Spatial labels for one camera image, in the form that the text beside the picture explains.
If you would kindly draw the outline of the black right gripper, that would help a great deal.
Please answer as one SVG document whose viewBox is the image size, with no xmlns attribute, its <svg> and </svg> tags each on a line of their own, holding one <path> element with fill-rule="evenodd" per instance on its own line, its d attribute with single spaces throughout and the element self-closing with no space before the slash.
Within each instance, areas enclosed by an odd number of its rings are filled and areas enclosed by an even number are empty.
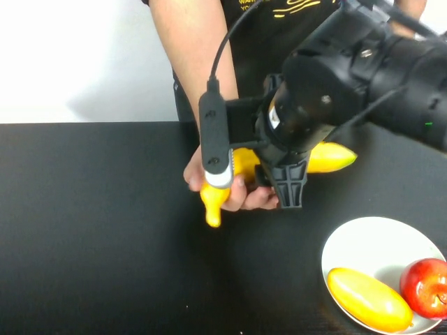
<svg viewBox="0 0 447 335">
<path fill-rule="evenodd" d="M 316 108 L 296 102 L 279 74 L 264 81 L 264 101 L 255 121 L 262 144 L 255 149 L 261 162 L 254 170 L 257 186 L 274 188 L 282 209 L 302 207 L 310 151 L 335 129 Z"/>
</svg>

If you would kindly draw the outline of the person's right hand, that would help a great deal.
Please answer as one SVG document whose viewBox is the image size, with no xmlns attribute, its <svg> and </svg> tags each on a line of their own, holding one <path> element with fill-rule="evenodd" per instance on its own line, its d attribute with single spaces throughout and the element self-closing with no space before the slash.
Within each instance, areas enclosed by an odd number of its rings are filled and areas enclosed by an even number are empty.
<svg viewBox="0 0 447 335">
<path fill-rule="evenodd" d="M 198 192 L 201 190 L 205 178 L 200 145 L 186 165 L 183 177 L 191 191 Z M 221 209 L 231 212 L 255 209 L 271 210 L 277 208 L 278 202 L 278 197 L 271 188 L 255 188 L 245 181 L 243 174 L 239 174 L 234 177 L 230 195 L 221 205 Z"/>
</svg>

